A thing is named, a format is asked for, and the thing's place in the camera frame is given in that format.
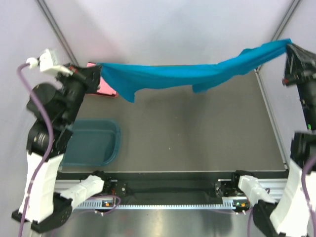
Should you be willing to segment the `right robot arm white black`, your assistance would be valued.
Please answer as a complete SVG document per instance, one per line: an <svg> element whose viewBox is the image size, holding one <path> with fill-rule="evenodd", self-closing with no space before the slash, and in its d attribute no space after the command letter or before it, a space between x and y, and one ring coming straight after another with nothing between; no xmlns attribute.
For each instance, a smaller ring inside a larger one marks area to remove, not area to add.
<svg viewBox="0 0 316 237"><path fill-rule="evenodd" d="M263 187L252 172L237 170L230 180L215 183L218 195L242 196L237 213L250 212L255 226L267 237L306 237L316 223L316 55L289 39L244 50L225 62L239 71L254 68L282 54L286 63L282 84L296 87L306 132L295 132L290 147L288 176L279 200Z"/></svg>

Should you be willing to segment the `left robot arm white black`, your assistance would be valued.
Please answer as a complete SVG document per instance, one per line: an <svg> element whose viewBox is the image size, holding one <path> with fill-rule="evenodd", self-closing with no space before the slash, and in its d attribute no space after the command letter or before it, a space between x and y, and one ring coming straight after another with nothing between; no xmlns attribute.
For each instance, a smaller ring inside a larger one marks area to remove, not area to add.
<svg viewBox="0 0 316 237"><path fill-rule="evenodd" d="M63 191L55 191L58 169L64 157L71 127L84 96L97 91L101 66L77 67L66 64L54 76L62 87L50 83L29 86L27 109L36 121L26 143L28 173L21 206L12 212L20 224L30 222L38 234L50 232L64 225L72 211L96 194L108 195L112 184L101 171L95 171L79 184Z"/></svg>

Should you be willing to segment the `blue t shirt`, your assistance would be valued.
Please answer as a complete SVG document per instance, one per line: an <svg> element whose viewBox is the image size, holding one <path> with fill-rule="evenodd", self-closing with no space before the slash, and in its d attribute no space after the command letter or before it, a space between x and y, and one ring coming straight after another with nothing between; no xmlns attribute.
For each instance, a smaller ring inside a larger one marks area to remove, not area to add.
<svg viewBox="0 0 316 237"><path fill-rule="evenodd" d="M194 93L206 92L281 56L289 44L292 44L291 39L268 42L260 47L244 49L238 56L217 64L145 66L100 63L101 77L131 103L135 101L135 93L142 89L190 85Z"/></svg>

